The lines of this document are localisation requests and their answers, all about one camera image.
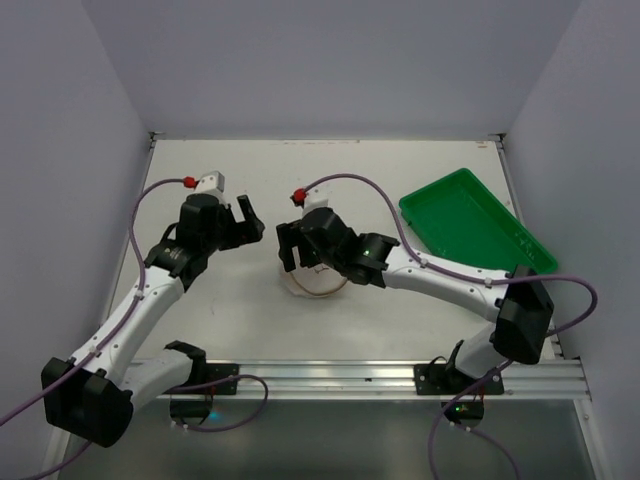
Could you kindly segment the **white mesh laundry bag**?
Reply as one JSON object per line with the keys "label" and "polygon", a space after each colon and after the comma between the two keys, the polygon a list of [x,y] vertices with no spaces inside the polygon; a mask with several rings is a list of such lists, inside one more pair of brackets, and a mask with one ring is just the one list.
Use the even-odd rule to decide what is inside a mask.
{"label": "white mesh laundry bag", "polygon": [[291,272],[279,267],[279,278],[294,296],[320,299],[335,295],[347,285],[347,279],[324,264],[306,268],[297,266]]}

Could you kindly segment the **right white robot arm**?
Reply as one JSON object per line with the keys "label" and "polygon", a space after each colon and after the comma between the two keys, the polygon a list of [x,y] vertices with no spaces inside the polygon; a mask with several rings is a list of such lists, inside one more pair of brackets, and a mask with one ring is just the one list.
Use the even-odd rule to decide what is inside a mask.
{"label": "right white robot arm", "polygon": [[487,321],[475,336],[459,341],[446,364],[429,373],[443,387],[462,389],[504,362],[536,365],[554,310],[533,270],[472,268],[424,253],[411,253],[393,237],[356,233],[329,207],[277,226],[278,256],[285,271],[325,265],[356,285],[412,291],[446,301]]}

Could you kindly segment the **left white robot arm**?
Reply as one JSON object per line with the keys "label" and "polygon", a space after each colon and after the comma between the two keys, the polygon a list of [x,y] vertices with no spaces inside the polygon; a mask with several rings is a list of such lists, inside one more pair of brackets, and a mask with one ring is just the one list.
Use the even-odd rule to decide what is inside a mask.
{"label": "left white robot arm", "polygon": [[158,321],[192,286],[218,251],[262,240],[264,223],[248,196],[237,199],[243,215],[209,193],[183,202],[179,219],[148,253],[138,280],[99,330],[69,359],[51,359],[41,382],[49,424],[104,448],[113,446],[134,414],[169,392],[205,392],[206,353],[172,341],[150,361],[131,362]]}

